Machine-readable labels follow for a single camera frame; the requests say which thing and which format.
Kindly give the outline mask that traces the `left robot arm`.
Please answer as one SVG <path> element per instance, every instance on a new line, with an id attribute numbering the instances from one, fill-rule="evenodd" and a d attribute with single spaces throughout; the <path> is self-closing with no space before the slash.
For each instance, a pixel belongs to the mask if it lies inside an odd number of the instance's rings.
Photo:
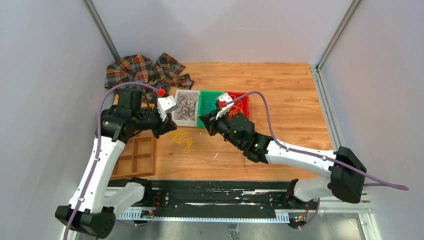
<path id="1" fill-rule="evenodd" d="M 178 108 L 173 96 L 156 90 L 156 102 L 149 103 L 143 90 L 123 88 L 117 104 L 100 109 L 93 149 L 75 193 L 68 204 L 57 207 L 55 217 L 65 225 L 63 238 L 71 231 L 104 239 L 111 233 L 117 217 L 138 203 L 156 207 L 152 184 L 147 179 L 131 178 L 111 196 L 106 190 L 115 165 L 129 139 L 144 131 L 155 138 L 177 129 L 172 112 Z"/>

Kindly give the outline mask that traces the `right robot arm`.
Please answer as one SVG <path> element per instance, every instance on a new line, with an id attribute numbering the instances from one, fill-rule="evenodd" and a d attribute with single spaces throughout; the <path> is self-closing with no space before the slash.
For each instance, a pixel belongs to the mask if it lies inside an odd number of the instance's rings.
<path id="1" fill-rule="evenodd" d="M 365 182 L 362 173 L 367 169 L 350 148 L 341 146 L 333 152 L 274 140 L 257 132 L 254 123 L 243 114 L 231 119 L 204 114 L 199 119 L 210 136 L 219 134 L 252 162 L 288 165 L 317 174 L 316 178 L 290 182 L 285 200 L 291 208 L 330 196 L 351 204 L 360 202 Z"/>

